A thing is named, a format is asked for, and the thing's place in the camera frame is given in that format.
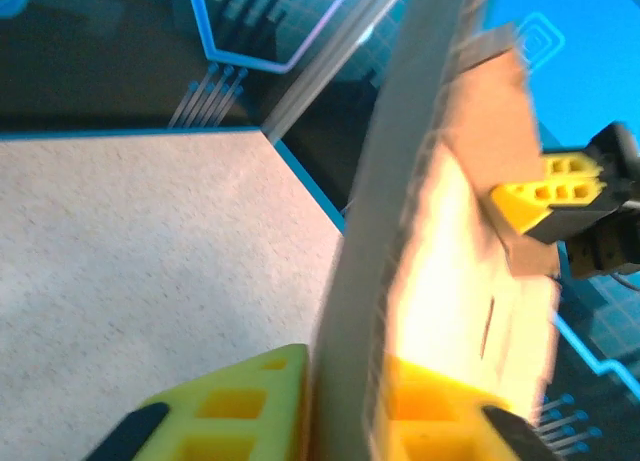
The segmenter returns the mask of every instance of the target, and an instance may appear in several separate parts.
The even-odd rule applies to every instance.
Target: cardboard piece
[[[389,290],[387,352],[505,399],[534,419],[558,289],[514,277],[502,242],[444,143]]]
[[[502,240],[511,273],[558,274],[556,245],[516,233],[489,198],[498,184],[544,179],[537,122],[517,49],[505,46],[467,69],[455,83],[444,140]]]

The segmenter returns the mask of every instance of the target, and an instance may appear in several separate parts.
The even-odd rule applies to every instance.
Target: yellow plastic block
[[[393,357],[386,373],[373,437],[380,461],[518,461],[481,411],[509,409],[504,400]]]
[[[597,178],[602,168],[584,153],[545,154],[546,178]]]
[[[284,346],[153,396],[170,411],[136,461],[297,461],[307,364]]]
[[[551,177],[537,183],[503,184],[491,191],[491,200],[520,234],[553,213],[553,207],[584,207],[606,185],[597,178]]]

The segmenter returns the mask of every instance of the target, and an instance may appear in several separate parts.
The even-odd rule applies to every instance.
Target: dark gap
[[[484,359],[484,350],[487,346],[487,338],[489,337],[489,328],[491,327],[491,319],[493,318],[493,307],[496,304],[496,299],[491,298],[491,304],[489,305],[489,314],[487,315],[487,322],[484,325],[484,334],[482,335],[482,345],[480,346],[480,359]]]

